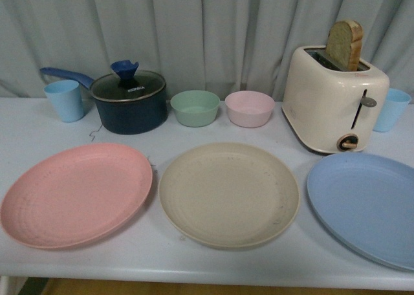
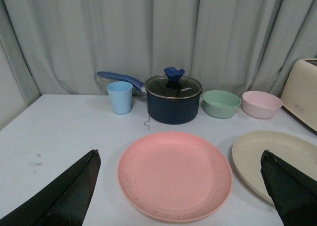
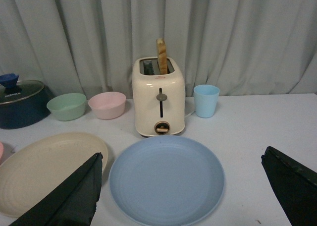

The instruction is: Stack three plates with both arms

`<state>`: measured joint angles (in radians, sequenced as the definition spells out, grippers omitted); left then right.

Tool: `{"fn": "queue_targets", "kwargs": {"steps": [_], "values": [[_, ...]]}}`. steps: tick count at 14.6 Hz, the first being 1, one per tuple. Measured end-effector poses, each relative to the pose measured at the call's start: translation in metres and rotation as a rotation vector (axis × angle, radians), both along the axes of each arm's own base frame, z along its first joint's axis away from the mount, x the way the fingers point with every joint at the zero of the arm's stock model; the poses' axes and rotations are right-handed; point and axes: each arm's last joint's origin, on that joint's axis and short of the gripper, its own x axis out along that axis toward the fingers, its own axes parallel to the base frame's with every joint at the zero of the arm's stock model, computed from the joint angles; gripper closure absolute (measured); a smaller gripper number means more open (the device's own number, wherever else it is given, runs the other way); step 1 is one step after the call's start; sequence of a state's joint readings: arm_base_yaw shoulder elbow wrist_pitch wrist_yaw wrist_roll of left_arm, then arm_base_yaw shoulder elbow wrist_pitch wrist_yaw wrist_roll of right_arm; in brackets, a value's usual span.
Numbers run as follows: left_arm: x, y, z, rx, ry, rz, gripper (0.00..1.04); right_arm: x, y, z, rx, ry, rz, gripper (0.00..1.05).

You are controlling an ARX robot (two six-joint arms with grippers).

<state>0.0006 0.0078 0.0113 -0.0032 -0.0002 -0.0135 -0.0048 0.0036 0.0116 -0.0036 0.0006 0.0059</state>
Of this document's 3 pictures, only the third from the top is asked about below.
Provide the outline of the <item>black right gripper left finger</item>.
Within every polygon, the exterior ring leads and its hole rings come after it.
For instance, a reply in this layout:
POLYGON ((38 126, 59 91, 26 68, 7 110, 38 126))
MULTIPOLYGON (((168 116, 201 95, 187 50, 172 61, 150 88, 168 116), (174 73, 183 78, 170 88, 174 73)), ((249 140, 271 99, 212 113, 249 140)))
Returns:
POLYGON ((12 226, 89 226, 100 198, 102 154, 95 153, 12 226))

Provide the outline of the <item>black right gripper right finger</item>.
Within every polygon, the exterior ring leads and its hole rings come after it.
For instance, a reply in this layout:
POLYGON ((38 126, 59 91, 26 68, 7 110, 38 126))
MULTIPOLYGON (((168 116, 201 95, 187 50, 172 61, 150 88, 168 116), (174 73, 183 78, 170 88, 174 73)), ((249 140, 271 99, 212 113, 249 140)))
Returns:
POLYGON ((317 173, 274 147, 262 166, 284 213, 293 226, 317 224, 317 173))

